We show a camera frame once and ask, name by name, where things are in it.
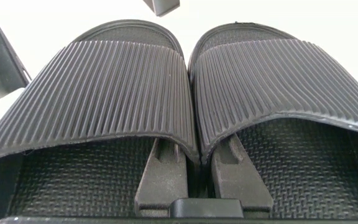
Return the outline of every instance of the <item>ribbed texture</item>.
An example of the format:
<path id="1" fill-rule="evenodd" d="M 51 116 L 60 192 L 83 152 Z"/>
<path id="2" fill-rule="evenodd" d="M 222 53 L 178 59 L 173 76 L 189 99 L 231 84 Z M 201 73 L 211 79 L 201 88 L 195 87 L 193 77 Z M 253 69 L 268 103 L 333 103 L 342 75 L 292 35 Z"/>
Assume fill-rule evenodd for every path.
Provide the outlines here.
<path id="1" fill-rule="evenodd" d="M 300 40 L 220 45 L 193 69 L 203 162 L 229 134 L 279 117 L 358 131 L 358 83 L 326 52 Z"/>
<path id="2" fill-rule="evenodd" d="M 0 156 L 95 139 L 154 136 L 198 162 L 186 67 L 166 47 L 77 42 L 63 49 L 0 121 Z"/>
<path id="3" fill-rule="evenodd" d="M 113 27 L 90 35 L 86 40 L 117 40 L 137 42 L 141 44 L 152 44 L 175 49 L 170 40 L 163 34 L 149 28 L 143 27 Z"/>
<path id="4" fill-rule="evenodd" d="M 358 159 L 348 130 L 275 119 L 237 133 L 274 206 L 271 218 L 358 220 Z"/>

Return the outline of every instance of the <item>ribbed rubber strap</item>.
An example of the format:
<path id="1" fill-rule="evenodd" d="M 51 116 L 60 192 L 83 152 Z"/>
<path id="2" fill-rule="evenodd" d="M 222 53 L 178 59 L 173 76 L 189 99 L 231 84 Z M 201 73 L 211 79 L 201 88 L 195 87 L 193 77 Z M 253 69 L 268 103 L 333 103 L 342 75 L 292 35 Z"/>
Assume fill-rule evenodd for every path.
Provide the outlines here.
<path id="1" fill-rule="evenodd" d="M 300 40 L 221 45 L 195 69 L 203 162 L 220 140 L 275 118 L 303 118 L 358 131 L 358 83 L 319 47 Z"/>
<path id="2" fill-rule="evenodd" d="M 199 161 L 186 67 L 178 52 L 132 42 L 61 50 L 0 121 L 0 157 L 129 136 L 166 138 Z"/>

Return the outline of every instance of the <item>white background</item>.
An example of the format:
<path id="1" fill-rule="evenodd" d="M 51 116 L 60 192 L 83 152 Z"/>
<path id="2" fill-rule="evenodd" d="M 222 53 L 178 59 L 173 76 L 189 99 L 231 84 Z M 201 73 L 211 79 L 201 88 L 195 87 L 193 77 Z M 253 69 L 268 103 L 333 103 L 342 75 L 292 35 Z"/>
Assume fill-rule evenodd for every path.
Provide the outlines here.
<path id="1" fill-rule="evenodd" d="M 143 0 L 0 1 L 0 26 L 31 77 L 85 31 L 117 19 L 156 22 L 179 40 L 186 62 L 197 40 L 230 22 L 256 22 L 322 47 L 358 81 L 358 0 L 181 0 L 156 17 Z"/>

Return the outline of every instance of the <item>slide sandal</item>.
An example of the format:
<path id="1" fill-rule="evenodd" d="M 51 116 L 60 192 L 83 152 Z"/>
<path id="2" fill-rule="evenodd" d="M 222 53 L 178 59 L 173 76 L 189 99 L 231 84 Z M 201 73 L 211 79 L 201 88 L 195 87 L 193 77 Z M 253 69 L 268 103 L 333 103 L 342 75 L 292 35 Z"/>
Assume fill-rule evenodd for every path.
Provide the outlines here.
<path id="1" fill-rule="evenodd" d="M 0 121 L 0 219 L 167 217 L 188 197 L 186 163 L 200 162 L 194 127 L 169 31 L 145 21 L 91 29 Z"/>
<path id="2" fill-rule="evenodd" d="M 358 83 L 340 64 L 236 23 L 201 38 L 189 73 L 211 194 L 253 218 L 358 220 Z"/>

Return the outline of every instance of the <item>black rubber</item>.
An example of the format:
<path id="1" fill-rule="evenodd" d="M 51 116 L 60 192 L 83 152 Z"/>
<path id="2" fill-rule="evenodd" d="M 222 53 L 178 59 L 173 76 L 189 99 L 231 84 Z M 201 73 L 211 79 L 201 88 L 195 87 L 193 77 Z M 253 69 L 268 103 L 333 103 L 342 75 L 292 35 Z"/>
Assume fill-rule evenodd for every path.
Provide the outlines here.
<path id="1" fill-rule="evenodd" d="M 30 152 L 7 215 L 134 217 L 153 142 L 117 139 Z"/>
<path id="2" fill-rule="evenodd" d="M 198 163 L 193 128 L 190 87 L 178 52 L 132 42 L 82 41 L 60 51 L 1 119 L 0 157 L 148 136 L 174 141 Z"/>
<path id="3" fill-rule="evenodd" d="M 116 40 L 159 45 L 183 52 L 177 38 L 166 28 L 152 22 L 126 19 L 107 22 L 81 34 L 73 42 L 84 40 Z"/>
<path id="4" fill-rule="evenodd" d="M 192 54 L 202 162 L 237 134 L 271 218 L 358 220 L 358 83 L 319 47 L 254 26 L 217 27 Z"/>
<path id="5" fill-rule="evenodd" d="M 0 157 L 13 158 L 0 177 L 20 170 L 7 183 L 14 192 L 6 215 L 134 217 L 155 138 L 199 164 L 194 127 L 185 62 L 169 31 L 145 21 L 91 29 L 0 121 Z"/>
<path id="6" fill-rule="evenodd" d="M 193 73 L 204 163 L 220 140 L 270 119 L 303 118 L 358 132 L 358 83 L 311 43 L 220 45 L 199 57 Z"/>
<path id="7" fill-rule="evenodd" d="M 207 31 L 207 33 L 205 33 L 200 40 L 197 41 L 197 44 L 190 56 L 188 70 L 191 83 L 193 83 L 194 79 L 191 72 L 193 65 L 197 62 L 198 57 L 208 49 L 223 44 L 271 39 L 295 39 L 295 37 L 273 27 L 245 22 L 225 24 Z"/>
<path id="8" fill-rule="evenodd" d="M 358 159 L 347 130 L 288 118 L 237 135 L 273 197 L 271 218 L 358 220 Z"/>

